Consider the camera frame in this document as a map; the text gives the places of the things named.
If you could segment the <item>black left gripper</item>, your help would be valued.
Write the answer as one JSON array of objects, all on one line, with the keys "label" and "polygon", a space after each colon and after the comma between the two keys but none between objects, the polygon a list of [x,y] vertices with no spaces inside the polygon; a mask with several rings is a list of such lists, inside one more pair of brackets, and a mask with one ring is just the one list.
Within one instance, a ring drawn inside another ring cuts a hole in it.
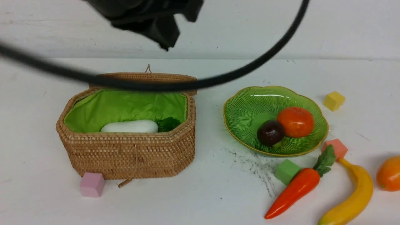
[{"label": "black left gripper", "polygon": [[111,26],[140,34],[165,51],[175,46],[180,35],[175,20],[182,14],[196,22],[203,0],[89,0],[87,1]]}]

